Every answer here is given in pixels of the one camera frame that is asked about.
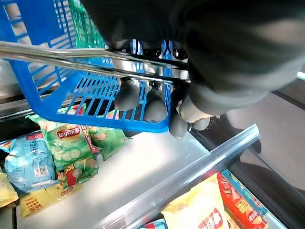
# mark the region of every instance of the metal handle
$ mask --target metal handle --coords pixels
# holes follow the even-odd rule
[[[189,83],[188,79],[180,79],[175,77],[164,77],[149,73],[135,73],[123,69],[115,69],[101,67],[98,65],[83,63],[67,58],[88,58],[88,57],[108,57],[118,61],[140,62],[151,66],[163,68],[173,68],[176,70],[187,70],[186,63],[146,58],[141,55],[129,54],[124,52],[111,51],[106,49],[51,49],[42,48],[34,45],[25,45],[13,42],[0,42],[0,56],[5,59],[19,60],[27,62],[39,62],[43,64],[51,64],[54,66],[65,67],[75,70],[84,70],[91,73],[101,73],[113,75],[118,78],[128,77],[137,80],[149,80],[168,84]]]

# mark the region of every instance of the red snack package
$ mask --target red snack package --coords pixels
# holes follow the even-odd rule
[[[217,174],[224,205],[233,213],[245,229],[267,229],[267,222],[250,206],[229,181]]]

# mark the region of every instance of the plastic grid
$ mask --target plastic grid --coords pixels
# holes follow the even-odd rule
[[[51,4],[50,2],[45,1],[43,4],[41,2],[36,4],[35,0],[0,0],[0,22],[4,24],[4,27],[1,28],[0,40],[24,42],[21,39],[26,38],[25,42],[28,44],[59,49],[74,48],[76,45],[76,33],[68,1],[53,0]],[[7,14],[6,9],[10,4],[17,5],[20,15],[10,17]],[[29,6],[35,6],[32,10],[35,10],[36,14],[28,12]],[[39,28],[37,23],[32,24],[33,20],[37,21],[36,17],[38,16],[41,17],[42,21],[48,20],[48,23],[41,24]],[[14,25],[21,22],[24,24],[25,32],[17,34],[16,30],[14,30]],[[163,43],[163,58],[166,59],[171,58],[168,46],[169,43]],[[140,44],[138,44],[138,48],[138,53],[141,54]],[[92,58],[86,61],[113,67],[113,62],[110,58]],[[119,90],[119,82],[115,77],[31,62],[10,61],[10,64],[30,106],[37,114],[46,119],[134,131],[164,132],[168,129],[168,117],[159,123],[150,123],[143,120],[147,82],[139,82],[140,105],[138,107],[130,111],[119,112],[118,120],[107,119],[106,114],[114,108],[113,101]],[[143,64],[137,63],[136,68],[138,72],[144,72]],[[170,72],[170,70],[164,69],[163,74],[167,76]],[[168,85],[165,85],[164,93],[165,103],[169,110],[170,87]],[[40,98],[43,94],[48,95],[44,96],[44,100]],[[71,101],[69,107],[74,104],[86,103],[86,112],[82,115],[77,114],[78,112],[76,114],[58,113],[58,109],[67,100]]]

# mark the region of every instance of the shopping basket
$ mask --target shopping basket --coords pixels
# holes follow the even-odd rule
[[[147,85],[150,81],[164,85],[169,112],[169,85],[179,82],[171,77],[169,68],[185,70],[182,63],[147,60],[139,55],[104,49],[73,49],[76,48],[76,32],[68,1],[64,0],[0,0],[0,24],[0,41],[5,41],[0,42],[0,57],[9,59],[29,105],[41,117],[133,131],[164,132],[168,129],[168,115],[158,123],[143,119]],[[169,45],[168,42],[163,44],[165,59],[171,58]],[[114,69],[113,58],[135,61],[137,72]],[[162,66],[163,76],[144,73],[145,63]],[[113,118],[108,118],[106,114],[114,109],[113,101],[119,90],[117,79],[122,77],[139,80],[140,105],[120,112],[119,119],[117,110]],[[86,103],[85,113],[58,113],[67,101],[69,107]]]

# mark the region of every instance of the snack bag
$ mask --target snack bag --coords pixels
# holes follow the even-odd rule
[[[60,184],[57,184],[45,189],[30,192],[27,195],[20,197],[20,215],[21,217],[26,217],[33,213],[37,213],[80,189],[82,189],[81,184],[76,184],[67,189],[63,189]]]
[[[230,182],[230,184],[247,200],[247,202],[254,208],[254,210],[263,216],[267,209],[265,206],[228,170],[226,169],[222,174]]]
[[[140,227],[139,229],[167,229],[167,225],[164,219],[158,219]]]
[[[217,174],[169,203],[162,214],[168,229],[228,229]]]
[[[84,107],[80,109],[80,114],[83,113]],[[73,113],[77,108],[78,106],[74,106],[69,112]],[[59,109],[59,112],[65,111],[67,108]],[[52,122],[37,114],[27,117],[40,125],[47,147],[54,156],[57,172],[99,151],[92,146],[88,129],[84,125]]]
[[[92,154],[59,172],[57,179],[63,183],[63,188],[67,188],[76,183],[87,182],[97,174],[98,170],[99,163],[96,160],[96,155]]]
[[[109,112],[106,117],[113,118],[114,111]],[[124,145],[126,145],[130,138],[126,137],[121,129],[88,126],[89,134],[92,144],[101,149],[103,159],[111,157]]]
[[[0,167],[0,208],[18,199],[18,195],[11,186],[8,177]]]
[[[241,229],[241,227],[237,225],[237,223],[232,219],[232,217],[226,210],[225,210],[225,216],[227,217],[229,229]]]
[[[16,140],[9,140],[0,143],[0,149],[2,149],[6,153],[10,153],[12,147],[15,145]]]
[[[56,183],[54,162],[41,131],[1,144],[9,155],[4,169],[9,181],[20,192],[32,192]]]
[[[224,175],[218,174],[220,192],[224,205],[246,229],[266,229],[267,222],[237,192]]]

